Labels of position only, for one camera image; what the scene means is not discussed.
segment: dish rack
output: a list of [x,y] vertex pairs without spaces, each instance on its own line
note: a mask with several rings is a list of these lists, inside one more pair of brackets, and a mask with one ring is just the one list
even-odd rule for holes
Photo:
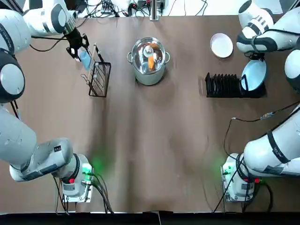
[[87,85],[90,87],[89,96],[101,98],[106,97],[111,69],[111,63],[104,61],[95,43],[91,57],[89,78],[82,76]]
[[[241,80],[245,80],[248,89],[246,76],[242,76]],[[214,74],[210,76],[208,73],[205,77],[206,97],[208,98],[261,98],[266,96],[267,91],[264,82],[255,90],[244,90],[241,81],[236,74]]]

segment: white bowl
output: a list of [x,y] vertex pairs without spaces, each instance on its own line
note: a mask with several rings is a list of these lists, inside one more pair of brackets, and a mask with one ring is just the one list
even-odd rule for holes
[[226,34],[218,33],[212,36],[210,48],[219,58],[227,58],[233,52],[233,42]]

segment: power strip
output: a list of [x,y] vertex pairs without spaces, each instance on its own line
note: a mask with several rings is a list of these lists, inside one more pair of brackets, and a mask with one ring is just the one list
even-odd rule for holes
[[111,10],[111,8],[109,7],[109,4],[106,3],[106,2],[104,2],[104,3],[102,4],[102,7],[101,7],[101,9],[100,9],[100,12],[101,12],[101,14],[111,14],[111,13],[112,13],[112,10]]

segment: table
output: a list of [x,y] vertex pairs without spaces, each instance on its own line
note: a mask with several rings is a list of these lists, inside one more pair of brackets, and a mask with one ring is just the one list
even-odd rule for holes
[[[80,32],[90,43],[99,43],[104,59],[112,63],[107,98],[88,96],[89,87],[80,77],[84,69],[66,53],[68,43],[60,42],[47,53],[28,48],[17,55],[26,76],[18,104],[22,120],[40,143],[67,137],[75,153],[97,164],[114,211],[211,211],[222,195],[220,166],[226,160],[222,146],[230,118],[254,119],[299,100],[285,79],[288,52],[266,55],[267,97],[212,99],[199,94],[198,82],[208,72],[239,75],[248,62],[235,45],[224,60],[210,51],[210,38],[217,32],[235,41],[240,32],[237,16],[163,17],[159,22],[88,19]],[[126,60],[134,43],[145,36],[159,39],[171,55],[165,78],[151,87],[135,82]],[[53,41],[32,44],[46,49]],[[230,151],[242,152],[248,141],[289,112],[255,124],[235,121],[228,136]],[[54,211],[51,175],[15,183],[8,164],[0,162],[0,178],[0,211]],[[274,192],[274,211],[300,210],[298,178],[266,181]],[[261,188],[248,210],[266,210],[268,198]],[[226,210],[240,210],[240,204],[228,203]],[[103,211],[98,193],[91,203],[79,204],[77,211]]]

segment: plate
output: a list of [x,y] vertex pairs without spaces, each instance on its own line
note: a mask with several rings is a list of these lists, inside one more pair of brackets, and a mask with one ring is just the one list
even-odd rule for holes
[[[242,77],[245,75],[248,84],[248,91],[255,90],[264,81],[267,74],[266,61],[251,60],[243,70]],[[244,90],[247,90],[245,79],[241,79],[241,85]]]
[[212,36],[210,48],[219,58],[227,58],[233,52],[233,42],[226,34],[218,33]]

